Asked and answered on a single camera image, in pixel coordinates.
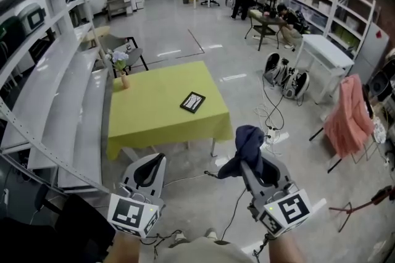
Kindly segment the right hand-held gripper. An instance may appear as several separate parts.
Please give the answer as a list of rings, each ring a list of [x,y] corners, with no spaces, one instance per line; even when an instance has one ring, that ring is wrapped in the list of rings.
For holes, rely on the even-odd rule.
[[[305,190],[298,190],[285,164],[270,152],[262,152],[263,171],[257,177],[244,161],[241,175],[252,201],[248,209],[252,218],[278,237],[299,226],[312,215],[312,206]]]

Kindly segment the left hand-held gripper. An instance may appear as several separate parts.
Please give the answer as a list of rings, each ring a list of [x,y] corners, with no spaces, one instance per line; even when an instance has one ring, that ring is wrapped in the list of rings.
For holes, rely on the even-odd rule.
[[[131,163],[110,196],[107,221],[118,231],[147,238],[165,207],[161,198],[166,156],[155,153]]]

